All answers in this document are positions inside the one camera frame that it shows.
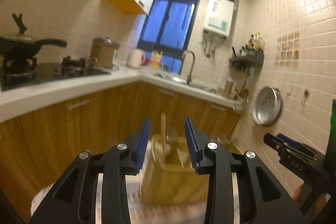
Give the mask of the person's right hand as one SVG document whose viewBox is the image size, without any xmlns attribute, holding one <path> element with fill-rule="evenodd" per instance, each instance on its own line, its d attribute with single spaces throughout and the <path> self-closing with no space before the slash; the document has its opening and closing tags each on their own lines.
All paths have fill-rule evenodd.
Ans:
<svg viewBox="0 0 336 224">
<path fill-rule="evenodd" d="M 321 193 L 317 197 L 313 188 L 305 182 L 293 194 L 293 201 L 300 210 L 303 210 L 303 215 L 309 223 L 317 218 L 327 204 L 328 198 L 329 195 L 326 193 Z"/>
</svg>

